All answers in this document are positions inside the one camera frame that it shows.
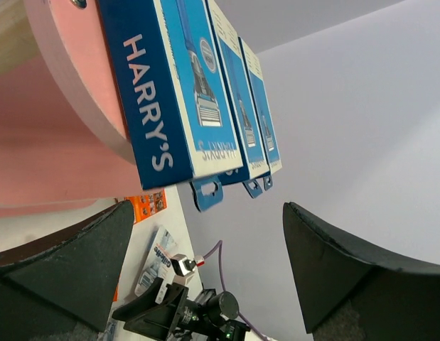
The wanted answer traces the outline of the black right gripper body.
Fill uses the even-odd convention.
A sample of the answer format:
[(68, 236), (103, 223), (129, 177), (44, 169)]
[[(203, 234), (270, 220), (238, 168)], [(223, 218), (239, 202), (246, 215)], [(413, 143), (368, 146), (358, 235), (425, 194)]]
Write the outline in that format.
[(206, 289), (193, 301), (185, 286), (172, 284), (169, 292), (179, 295), (181, 307), (170, 340), (244, 340), (250, 331), (248, 324), (237, 319), (239, 304), (229, 291)]

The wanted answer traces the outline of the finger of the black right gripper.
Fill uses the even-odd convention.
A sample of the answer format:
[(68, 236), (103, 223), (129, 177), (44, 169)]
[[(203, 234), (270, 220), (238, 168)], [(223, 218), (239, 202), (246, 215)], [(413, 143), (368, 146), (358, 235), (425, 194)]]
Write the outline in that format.
[(177, 307), (175, 305), (155, 305), (153, 307), (126, 307), (126, 323), (129, 331), (154, 340), (167, 340), (174, 331), (173, 325)]
[(112, 313), (112, 318), (123, 322), (130, 321), (138, 315), (157, 306), (156, 298), (159, 294), (163, 279), (156, 277), (149, 288), (139, 297), (116, 309)]

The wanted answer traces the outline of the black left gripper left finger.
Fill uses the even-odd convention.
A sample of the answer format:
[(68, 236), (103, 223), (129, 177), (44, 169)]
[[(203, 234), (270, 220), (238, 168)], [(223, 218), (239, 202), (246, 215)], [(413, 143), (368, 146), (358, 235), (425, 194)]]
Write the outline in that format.
[(0, 252), (0, 340), (96, 340), (134, 224), (130, 201)]

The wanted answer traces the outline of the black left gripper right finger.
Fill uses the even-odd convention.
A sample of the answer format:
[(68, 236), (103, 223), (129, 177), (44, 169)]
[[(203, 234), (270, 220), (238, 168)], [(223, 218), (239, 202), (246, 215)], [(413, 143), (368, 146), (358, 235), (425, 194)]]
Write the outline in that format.
[(282, 218), (304, 327), (315, 340), (440, 340), (440, 265), (372, 244), (294, 202)]

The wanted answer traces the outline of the white Gillette pack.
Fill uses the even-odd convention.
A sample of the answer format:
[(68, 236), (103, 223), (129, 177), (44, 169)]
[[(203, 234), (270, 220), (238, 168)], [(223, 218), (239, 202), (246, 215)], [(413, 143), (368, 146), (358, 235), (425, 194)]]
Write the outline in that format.
[(139, 275), (134, 293), (142, 295), (156, 278), (162, 278), (156, 302), (160, 303), (166, 293), (166, 284), (173, 280), (174, 270), (171, 257), (178, 250), (178, 244), (171, 233), (162, 225), (157, 225), (147, 248), (147, 258)]

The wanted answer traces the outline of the blue Harry's razor box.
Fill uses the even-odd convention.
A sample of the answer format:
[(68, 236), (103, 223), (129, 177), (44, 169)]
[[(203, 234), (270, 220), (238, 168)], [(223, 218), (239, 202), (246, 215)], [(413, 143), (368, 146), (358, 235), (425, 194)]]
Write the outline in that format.
[(282, 168), (281, 157), (264, 85), (261, 63), (243, 38), (239, 37), (238, 40), (269, 166), (269, 171), (259, 178), (263, 179), (264, 189), (269, 190), (273, 186), (272, 176)]

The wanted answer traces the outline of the blue Harry's box front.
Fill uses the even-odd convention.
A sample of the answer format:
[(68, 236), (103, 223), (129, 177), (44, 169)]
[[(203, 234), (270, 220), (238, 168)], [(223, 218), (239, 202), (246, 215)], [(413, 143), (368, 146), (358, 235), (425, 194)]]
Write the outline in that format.
[(252, 198), (262, 194), (257, 179), (269, 172), (262, 135), (247, 79), (237, 31), (215, 1), (206, 1), (222, 79), (240, 147), (243, 166), (220, 175), (223, 185), (241, 183)]

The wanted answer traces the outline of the clear blister razor pack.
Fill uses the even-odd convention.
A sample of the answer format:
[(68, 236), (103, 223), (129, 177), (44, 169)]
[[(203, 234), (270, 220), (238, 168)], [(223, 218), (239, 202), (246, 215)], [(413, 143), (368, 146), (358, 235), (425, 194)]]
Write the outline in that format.
[(117, 321), (109, 320), (105, 331), (98, 335), (97, 341), (113, 341), (116, 329)]

